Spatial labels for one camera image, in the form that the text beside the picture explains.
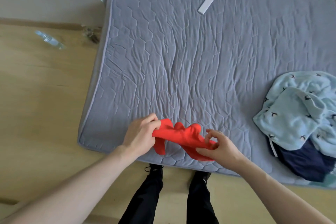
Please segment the light blue blanket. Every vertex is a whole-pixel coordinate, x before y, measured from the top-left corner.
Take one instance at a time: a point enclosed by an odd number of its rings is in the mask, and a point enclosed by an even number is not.
[[[310,137],[317,150],[336,158],[336,77],[316,71],[279,76],[253,121],[286,150],[300,149]]]

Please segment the person's left hand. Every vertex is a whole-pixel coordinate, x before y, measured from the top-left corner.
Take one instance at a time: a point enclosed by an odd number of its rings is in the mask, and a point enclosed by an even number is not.
[[[132,121],[126,132],[123,145],[135,154],[136,158],[144,155],[155,144],[155,137],[152,137],[152,133],[160,126],[161,121],[158,120],[155,113]]]

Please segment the mattress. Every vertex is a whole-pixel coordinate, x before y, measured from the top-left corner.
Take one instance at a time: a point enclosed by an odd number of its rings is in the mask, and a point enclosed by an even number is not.
[[[278,181],[308,185],[271,156],[252,117],[279,75],[336,75],[335,0],[214,0],[202,15],[203,1],[108,0],[78,143],[111,152],[133,119],[155,112],[220,130]],[[171,142],[139,160],[236,175]]]

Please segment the white rectangular object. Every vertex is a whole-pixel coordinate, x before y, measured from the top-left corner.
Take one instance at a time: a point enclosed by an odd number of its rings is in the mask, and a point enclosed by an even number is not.
[[[204,0],[203,4],[200,6],[200,8],[197,10],[200,14],[204,14],[209,6],[211,5],[211,3],[213,2],[214,0]]]

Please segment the leg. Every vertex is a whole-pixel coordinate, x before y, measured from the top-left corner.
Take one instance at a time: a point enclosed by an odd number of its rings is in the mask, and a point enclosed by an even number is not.
[[[211,173],[196,171],[189,187],[187,200],[187,224],[218,224],[210,203],[207,181]]]
[[[159,194],[163,187],[163,171],[159,165],[150,164],[150,172],[132,197],[119,224],[152,224]]]

